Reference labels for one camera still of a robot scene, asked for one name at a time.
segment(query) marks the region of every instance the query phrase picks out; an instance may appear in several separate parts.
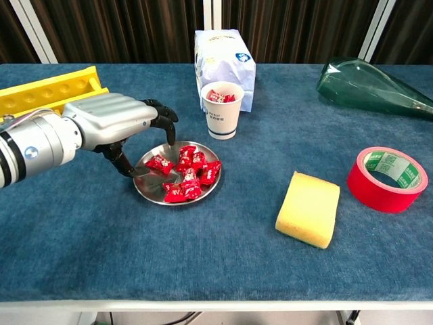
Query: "silver plate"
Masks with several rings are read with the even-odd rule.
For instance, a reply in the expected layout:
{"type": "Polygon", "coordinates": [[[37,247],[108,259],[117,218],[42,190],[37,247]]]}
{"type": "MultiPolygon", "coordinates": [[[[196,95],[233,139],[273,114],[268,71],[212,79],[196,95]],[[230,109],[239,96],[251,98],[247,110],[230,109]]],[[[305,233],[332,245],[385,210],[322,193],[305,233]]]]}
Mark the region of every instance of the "silver plate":
{"type": "MultiPolygon", "coordinates": [[[[178,141],[173,146],[168,144],[162,144],[161,146],[155,147],[141,157],[136,167],[144,166],[144,163],[148,161],[151,157],[160,154],[164,158],[169,159],[171,162],[177,164],[179,162],[179,148],[183,146],[196,146],[196,152],[201,151],[206,156],[207,161],[219,160],[218,156],[209,148],[203,146],[202,144],[197,144],[190,141],[178,141]]],[[[157,171],[148,169],[148,172],[141,177],[134,178],[134,186],[137,191],[147,200],[152,201],[161,205],[184,205],[197,202],[211,193],[217,186],[219,179],[221,178],[222,168],[220,169],[218,175],[216,176],[215,182],[211,186],[202,186],[202,195],[200,195],[195,200],[188,200],[186,202],[179,203],[167,203],[164,202],[164,197],[166,192],[162,188],[162,183],[180,183],[183,180],[182,173],[176,172],[172,169],[171,172],[166,176],[157,171]]]]}

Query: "green glass bottle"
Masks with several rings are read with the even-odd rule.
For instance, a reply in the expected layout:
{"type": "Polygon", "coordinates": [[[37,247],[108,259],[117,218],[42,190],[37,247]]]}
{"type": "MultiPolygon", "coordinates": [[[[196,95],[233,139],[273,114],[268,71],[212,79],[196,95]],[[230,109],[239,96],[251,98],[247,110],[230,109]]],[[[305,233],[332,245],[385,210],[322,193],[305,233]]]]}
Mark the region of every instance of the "green glass bottle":
{"type": "Polygon", "coordinates": [[[331,60],[317,91],[337,105],[433,121],[430,98],[362,59],[331,60]]]}

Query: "tape roll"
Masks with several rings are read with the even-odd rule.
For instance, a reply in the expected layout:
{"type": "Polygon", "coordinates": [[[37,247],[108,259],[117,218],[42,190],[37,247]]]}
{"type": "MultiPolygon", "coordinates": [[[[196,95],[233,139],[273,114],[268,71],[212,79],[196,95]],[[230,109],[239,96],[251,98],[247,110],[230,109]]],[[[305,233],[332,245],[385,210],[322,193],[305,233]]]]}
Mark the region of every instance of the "tape roll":
{"type": "Polygon", "coordinates": [[[398,150],[385,147],[361,151],[347,178],[355,198],[370,208],[389,213],[407,209],[427,184],[427,173],[418,162],[398,150]],[[378,181],[370,171],[391,177],[400,188],[378,181]]]}

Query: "white plastic bag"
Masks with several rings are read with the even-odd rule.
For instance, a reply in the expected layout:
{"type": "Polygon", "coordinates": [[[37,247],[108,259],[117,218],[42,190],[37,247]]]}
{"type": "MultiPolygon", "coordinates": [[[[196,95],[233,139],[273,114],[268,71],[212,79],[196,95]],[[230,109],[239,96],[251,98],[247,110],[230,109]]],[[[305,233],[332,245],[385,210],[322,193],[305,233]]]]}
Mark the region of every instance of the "white plastic bag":
{"type": "MultiPolygon", "coordinates": [[[[256,63],[238,30],[196,30],[194,57],[199,96],[208,83],[231,81],[245,91],[241,111],[251,112],[256,63]]],[[[203,100],[200,106],[205,110],[203,100]]]]}

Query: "blue carpet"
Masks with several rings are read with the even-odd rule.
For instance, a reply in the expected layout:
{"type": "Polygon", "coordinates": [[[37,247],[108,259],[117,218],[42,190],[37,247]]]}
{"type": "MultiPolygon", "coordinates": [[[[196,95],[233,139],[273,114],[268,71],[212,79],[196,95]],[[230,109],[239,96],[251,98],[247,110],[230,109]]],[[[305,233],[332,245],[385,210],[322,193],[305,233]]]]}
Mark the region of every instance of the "blue carpet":
{"type": "MultiPolygon", "coordinates": [[[[0,89],[86,66],[3,64],[0,89]]],[[[0,190],[0,301],[432,300],[432,186],[390,215],[358,202],[346,177],[369,146],[403,151],[433,177],[433,123],[321,102],[322,67],[259,64],[252,112],[241,114],[235,138],[218,141],[192,65],[97,65],[111,92],[174,108],[178,139],[214,150],[221,182],[197,204],[161,207],[101,154],[80,151],[0,190]],[[295,170],[341,187],[327,250],[274,229],[295,170]]],[[[433,97],[433,66],[384,70],[433,97]]],[[[151,129],[124,151],[135,163],[164,141],[151,129]]]]}

